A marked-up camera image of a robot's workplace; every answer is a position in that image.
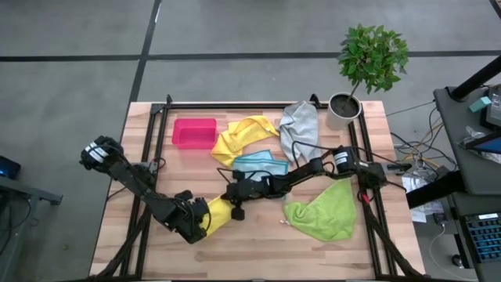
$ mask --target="black desk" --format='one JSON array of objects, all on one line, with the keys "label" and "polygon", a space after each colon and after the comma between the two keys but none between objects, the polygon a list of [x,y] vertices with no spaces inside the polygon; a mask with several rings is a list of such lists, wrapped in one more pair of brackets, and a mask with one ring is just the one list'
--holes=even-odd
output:
[{"label": "black desk", "polygon": [[463,103],[451,99],[445,89],[437,89],[433,95],[467,192],[477,195],[501,195],[499,177],[496,178],[496,174],[501,172],[501,164],[485,160],[457,144],[466,135],[467,125],[478,132],[491,132],[480,126],[480,111],[472,113],[468,109],[475,100],[482,97],[483,91],[471,93]]},{"label": "black desk", "polygon": [[11,229],[11,237],[8,239],[7,231],[8,221],[10,220],[8,207],[2,207],[0,210],[0,248],[7,241],[5,249],[0,255],[0,281],[13,281],[13,271],[19,259],[23,239],[27,233],[38,202],[41,200],[48,201],[51,205],[59,205],[63,199],[62,195],[46,192],[38,188],[24,185],[15,180],[0,177],[0,192],[3,197],[9,197],[12,205],[12,220],[17,224],[16,228]]},{"label": "black desk", "polygon": [[466,239],[468,231],[460,221],[465,215],[501,212],[501,164],[485,160],[457,144],[466,135],[467,126],[479,132],[490,133],[480,126],[480,113],[474,114],[468,109],[482,95],[483,91],[478,90],[471,93],[465,102],[458,103],[449,97],[446,89],[434,91],[437,108],[460,170],[408,193],[407,200],[409,206],[415,208],[447,197],[457,229],[454,236],[463,264],[465,267],[474,267],[480,281],[491,282],[499,281],[501,262],[476,263],[472,256],[473,246]]}]

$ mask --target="concrete floor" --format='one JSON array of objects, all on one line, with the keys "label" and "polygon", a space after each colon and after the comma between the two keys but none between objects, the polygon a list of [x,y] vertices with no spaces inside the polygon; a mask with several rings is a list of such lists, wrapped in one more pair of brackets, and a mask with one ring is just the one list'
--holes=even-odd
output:
[{"label": "concrete floor", "polygon": [[[1,0],[0,56],[140,54],[152,7],[153,0]],[[501,23],[487,0],[163,0],[150,53],[339,51],[340,38],[359,21],[402,32],[412,51],[501,49],[492,36]],[[391,113],[432,101],[433,89],[459,84],[492,59],[414,57],[391,91],[368,96],[359,89],[357,95],[383,100]],[[18,281],[87,276],[110,181],[85,171],[79,153],[99,135],[120,138],[137,66],[0,63],[0,155],[23,165],[25,183],[64,194],[59,207],[39,209]],[[338,73],[337,61],[328,59],[150,61],[138,100],[164,100],[167,93],[178,101],[297,100],[311,93],[328,99],[350,89]],[[390,128],[407,140],[421,139],[432,109],[391,116]],[[444,132],[434,145],[452,156]],[[427,254],[437,226],[415,227],[427,273],[454,278]],[[434,246],[443,267],[474,277],[451,265],[456,252],[450,236]]]}]

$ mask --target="pink container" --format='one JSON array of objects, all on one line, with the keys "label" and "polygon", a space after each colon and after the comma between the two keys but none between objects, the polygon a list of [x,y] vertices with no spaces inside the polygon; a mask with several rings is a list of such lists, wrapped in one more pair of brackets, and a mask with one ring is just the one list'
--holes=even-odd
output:
[{"label": "pink container", "polygon": [[174,121],[172,143],[180,150],[214,147],[218,131],[214,118],[178,118]]}]

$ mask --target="white pot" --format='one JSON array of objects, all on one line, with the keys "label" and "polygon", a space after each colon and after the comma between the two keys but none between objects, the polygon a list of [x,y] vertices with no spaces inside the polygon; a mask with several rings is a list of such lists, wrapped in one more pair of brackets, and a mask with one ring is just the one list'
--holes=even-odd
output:
[{"label": "white pot", "polygon": [[341,129],[346,128],[346,126],[351,121],[353,121],[354,119],[356,119],[358,117],[358,115],[362,112],[362,105],[360,104],[360,101],[355,96],[353,96],[352,99],[357,103],[357,107],[359,108],[359,110],[357,111],[357,114],[354,115],[353,117],[342,117],[339,114],[334,113],[333,109],[330,107],[332,100],[336,96],[345,96],[347,99],[350,96],[350,93],[339,92],[339,93],[332,95],[329,99],[329,110],[327,112],[327,118],[326,118],[327,127],[332,129],[332,130],[341,130]]}]

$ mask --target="green towel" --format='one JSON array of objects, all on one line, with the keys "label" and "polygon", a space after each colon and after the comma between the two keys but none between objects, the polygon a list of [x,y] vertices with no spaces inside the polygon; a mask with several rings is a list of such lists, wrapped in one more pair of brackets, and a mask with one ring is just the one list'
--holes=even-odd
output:
[{"label": "green towel", "polygon": [[289,223],[315,239],[333,241],[351,238],[357,213],[350,179],[335,182],[309,204],[283,206]]}]

